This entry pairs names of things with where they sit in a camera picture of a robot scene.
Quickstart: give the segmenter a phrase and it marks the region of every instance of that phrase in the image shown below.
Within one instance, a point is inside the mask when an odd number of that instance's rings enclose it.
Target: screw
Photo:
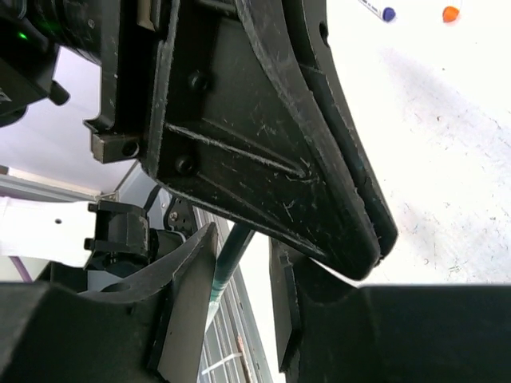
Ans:
[[[193,157],[190,155],[184,155],[177,157],[176,170],[182,176],[186,176],[193,171]]]
[[[192,73],[189,82],[190,88],[196,92],[203,92],[209,86],[208,76],[198,70]]]

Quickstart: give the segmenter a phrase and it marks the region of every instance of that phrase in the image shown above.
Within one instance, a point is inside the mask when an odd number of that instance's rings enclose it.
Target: white marker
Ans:
[[[378,16],[384,22],[391,22],[396,17],[396,12],[393,8],[385,7],[383,10],[380,10],[376,6],[373,6],[367,0],[359,0],[364,6],[366,6],[373,14]]]

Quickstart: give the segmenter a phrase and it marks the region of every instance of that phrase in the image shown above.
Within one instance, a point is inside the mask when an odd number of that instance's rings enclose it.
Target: purple cable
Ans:
[[[26,269],[25,265],[23,264],[23,261],[19,257],[9,257],[12,263],[14,264],[14,267],[16,267],[16,270],[20,274],[20,276],[23,279],[23,282],[32,282],[32,277],[30,277],[30,274],[28,270]]]

